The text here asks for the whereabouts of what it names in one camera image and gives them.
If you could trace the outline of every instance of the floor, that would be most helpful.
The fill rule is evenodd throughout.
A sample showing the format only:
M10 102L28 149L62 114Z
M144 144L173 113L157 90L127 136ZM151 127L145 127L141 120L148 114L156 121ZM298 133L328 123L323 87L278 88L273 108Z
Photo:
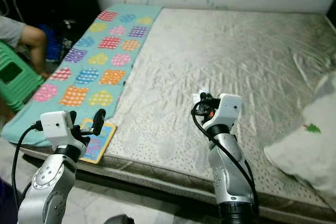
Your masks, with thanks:
M14 147L0 137L0 178L9 184L11 184L10 173L14 151ZM22 153L19 155L16 170L16 183L19 190L22 191L25 188L36 169L36 166L22 158ZM76 180L69 194L62 223L103 224L110 217L120 214L132 217L135 223L218 223L216 217L181 207L181 205L81 180ZM263 219L259 223L279 224Z

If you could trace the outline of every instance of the white pillow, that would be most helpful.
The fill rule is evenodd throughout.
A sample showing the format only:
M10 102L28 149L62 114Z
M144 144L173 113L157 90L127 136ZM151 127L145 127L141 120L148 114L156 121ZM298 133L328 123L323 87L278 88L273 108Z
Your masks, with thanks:
M336 211L336 73L319 85L303 110L304 124L264 148L267 159L298 180L305 180Z

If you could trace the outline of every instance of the mattress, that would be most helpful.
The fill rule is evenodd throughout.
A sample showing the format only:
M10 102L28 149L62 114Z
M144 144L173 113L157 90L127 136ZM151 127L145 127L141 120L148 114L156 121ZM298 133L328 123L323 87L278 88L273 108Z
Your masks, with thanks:
M288 223L336 223L310 187L266 160L288 134L322 75L335 69L336 35L322 15L164 8L133 66L118 126L99 165L79 168L215 202L208 141L193 124L192 93L209 87L243 97L237 135L259 192L261 214ZM45 148L27 147L46 157Z

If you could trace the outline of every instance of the colorful patterned blanket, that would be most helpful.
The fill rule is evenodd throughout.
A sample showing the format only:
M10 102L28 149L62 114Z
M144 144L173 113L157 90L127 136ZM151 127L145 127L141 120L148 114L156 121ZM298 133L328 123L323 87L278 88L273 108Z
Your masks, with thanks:
M159 14L159 6L113 5L104 10L65 56L59 68L31 101L5 125L2 137L17 143L41 114L75 110L76 124L93 118L99 108L113 116L132 65ZM24 144L50 145L42 132L31 132Z

